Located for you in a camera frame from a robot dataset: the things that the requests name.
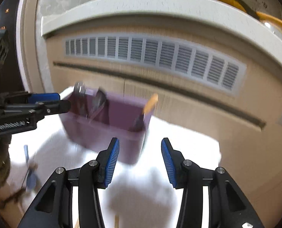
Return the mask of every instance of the yellow cable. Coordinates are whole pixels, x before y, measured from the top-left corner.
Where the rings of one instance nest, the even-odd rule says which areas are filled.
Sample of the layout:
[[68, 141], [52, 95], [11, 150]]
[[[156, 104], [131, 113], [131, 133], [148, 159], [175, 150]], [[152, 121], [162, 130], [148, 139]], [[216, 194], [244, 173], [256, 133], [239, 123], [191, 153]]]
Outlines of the yellow cable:
[[258, 15], [259, 19], [263, 20], [263, 21], [270, 21], [272, 23], [274, 23], [275, 25], [278, 25], [280, 27], [282, 27], [282, 20], [272, 16], [272, 15], [269, 15], [269, 14], [266, 14], [266, 13], [263, 13], [263, 12], [259, 12], [257, 11], [256, 14]]
[[[218, 1], [226, 3], [228, 5], [231, 5], [235, 8], [238, 8], [239, 10], [247, 13], [246, 10], [244, 9], [244, 7], [239, 2], [237, 2], [236, 0], [218, 0]], [[256, 14], [257, 14], [257, 16], [259, 17], [260, 20], [270, 21], [273, 24], [276, 24], [276, 25], [282, 27], [282, 20], [280, 20], [280, 19], [278, 19], [278, 18], [276, 18], [272, 15], [260, 12], [260, 11], [257, 11]]]
[[224, 2], [224, 3], [228, 4], [228, 5], [231, 5], [231, 6], [235, 7], [235, 8], [238, 8], [239, 10], [247, 13], [246, 10], [244, 9], [244, 7], [241, 6], [241, 4], [239, 2], [237, 2], [236, 0], [218, 0], [218, 1]]
[[272, 22], [268, 22], [269, 24], [271, 24], [273, 27], [275, 27], [281, 34], [282, 34], [282, 27], [279, 27], [279, 26], [277, 26], [277, 25], [275, 25], [274, 23], [272, 23]]

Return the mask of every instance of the white table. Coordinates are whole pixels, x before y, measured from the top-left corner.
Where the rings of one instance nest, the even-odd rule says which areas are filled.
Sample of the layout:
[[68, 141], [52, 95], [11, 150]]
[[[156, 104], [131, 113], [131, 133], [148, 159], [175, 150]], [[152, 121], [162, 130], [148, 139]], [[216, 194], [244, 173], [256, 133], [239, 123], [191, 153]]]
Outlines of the white table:
[[[72, 91], [65, 90], [61, 97]], [[27, 166], [25, 144], [29, 145], [31, 160], [38, 163], [37, 175], [41, 185], [57, 167], [67, 170], [81, 167], [97, 153], [71, 142], [64, 132], [58, 115], [45, 117], [38, 128], [13, 135], [9, 148], [11, 173], [7, 180], [14, 189], [20, 187]], [[114, 217], [120, 217], [120, 228], [174, 228], [178, 220], [182, 192], [169, 183], [161, 154], [161, 140], [168, 137], [172, 146], [186, 159], [200, 167], [215, 169], [220, 153], [219, 143], [203, 134], [169, 124], [152, 117], [147, 140], [137, 164], [131, 166], [117, 162], [111, 184], [99, 190], [99, 199], [106, 228], [114, 227]], [[26, 210], [35, 193], [23, 200]], [[202, 227], [208, 227], [208, 192], [204, 187], [204, 215]], [[78, 218], [77, 187], [73, 191], [73, 226]]]

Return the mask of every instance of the beige wall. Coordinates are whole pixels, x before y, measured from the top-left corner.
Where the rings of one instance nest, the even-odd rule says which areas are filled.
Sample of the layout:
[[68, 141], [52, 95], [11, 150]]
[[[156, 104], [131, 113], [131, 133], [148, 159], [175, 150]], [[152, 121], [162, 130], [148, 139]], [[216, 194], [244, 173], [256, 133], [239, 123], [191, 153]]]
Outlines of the beige wall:
[[[229, 96], [171, 74], [139, 66], [64, 55], [64, 37], [98, 32], [134, 32], [186, 39], [225, 53], [247, 65], [244, 83], [237, 96]], [[108, 91], [150, 97], [158, 93], [155, 116], [168, 122], [207, 134], [220, 143], [221, 165], [231, 174], [249, 198], [266, 228], [274, 227], [282, 216], [282, 83], [251, 57], [200, 36], [174, 30], [142, 26], [117, 26], [67, 31], [46, 40], [52, 82], [60, 92], [76, 81], [90, 87], [101, 86]], [[169, 84], [209, 97], [244, 113], [261, 119], [261, 130], [254, 124], [203, 102], [158, 87], [132, 80], [54, 66], [53, 62], [71, 63], [114, 70]]]

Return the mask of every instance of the white countertop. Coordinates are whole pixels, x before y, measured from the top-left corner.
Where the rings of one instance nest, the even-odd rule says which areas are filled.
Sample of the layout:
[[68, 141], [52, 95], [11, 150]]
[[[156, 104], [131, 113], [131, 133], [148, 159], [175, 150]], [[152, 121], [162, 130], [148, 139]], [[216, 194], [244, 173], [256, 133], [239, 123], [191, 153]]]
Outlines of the white countertop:
[[[81, 167], [98, 153], [71, 142], [58, 115], [46, 116], [38, 128], [12, 137], [9, 148], [11, 172], [7, 183], [13, 191], [20, 187], [26, 172], [24, 144], [29, 145], [29, 156], [38, 163], [36, 171], [41, 185], [60, 166], [67, 170]], [[169, 124], [152, 117], [147, 140], [135, 165], [117, 162], [113, 179], [107, 189], [99, 189], [100, 205], [106, 228], [114, 227], [119, 214], [119, 227], [174, 228], [178, 220], [183, 190], [175, 190], [169, 183], [161, 154], [161, 140], [168, 137], [172, 146], [186, 159], [200, 167], [215, 169], [219, 163], [219, 143], [187, 128]], [[25, 197], [26, 211], [35, 193]], [[77, 187], [73, 190], [73, 227], [78, 217]], [[204, 187], [203, 226], [208, 227], [208, 191]]]
[[236, 35], [282, 66], [282, 40], [246, 13], [216, 0], [92, 0], [62, 14], [42, 17], [42, 36], [101, 17], [147, 14], [189, 19]]

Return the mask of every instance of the purple plastic bin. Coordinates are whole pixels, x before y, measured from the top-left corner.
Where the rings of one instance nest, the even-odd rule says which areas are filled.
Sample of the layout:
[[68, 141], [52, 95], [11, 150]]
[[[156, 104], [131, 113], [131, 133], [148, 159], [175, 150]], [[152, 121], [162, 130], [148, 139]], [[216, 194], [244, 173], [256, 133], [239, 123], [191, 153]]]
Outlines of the purple plastic bin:
[[[97, 90], [86, 90], [88, 110], [91, 109], [92, 99], [96, 92]], [[128, 129], [142, 112], [147, 102], [146, 99], [107, 93], [109, 125], [78, 115], [74, 105], [75, 95], [70, 94], [65, 99], [71, 101], [71, 109], [68, 113], [59, 116], [70, 140], [99, 152], [107, 149], [111, 139], [117, 137], [120, 141], [118, 160], [126, 164], [135, 164], [138, 161], [153, 110], [144, 117], [145, 129], [143, 131], [130, 132]]]

